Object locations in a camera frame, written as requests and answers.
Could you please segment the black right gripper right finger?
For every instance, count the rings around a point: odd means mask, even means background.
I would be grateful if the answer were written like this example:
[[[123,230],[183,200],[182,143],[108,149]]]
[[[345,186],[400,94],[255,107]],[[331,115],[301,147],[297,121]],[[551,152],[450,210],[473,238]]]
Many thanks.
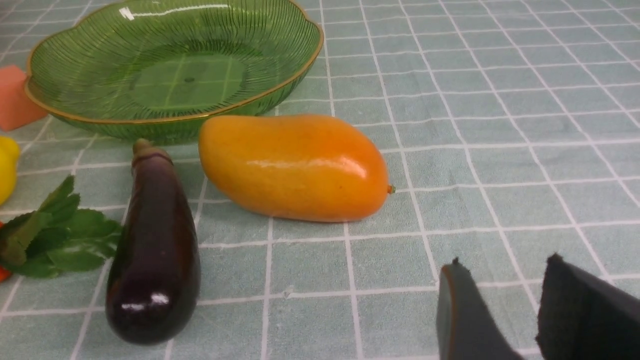
[[[542,280],[535,341],[546,360],[637,360],[639,299],[555,253]]]

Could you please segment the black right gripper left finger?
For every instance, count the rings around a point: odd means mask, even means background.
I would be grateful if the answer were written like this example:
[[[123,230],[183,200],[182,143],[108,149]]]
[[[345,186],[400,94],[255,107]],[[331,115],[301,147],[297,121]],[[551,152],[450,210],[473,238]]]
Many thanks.
[[[521,360],[499,330],[471,272],[455,257],[439,272],[436,333],[441,360]]]

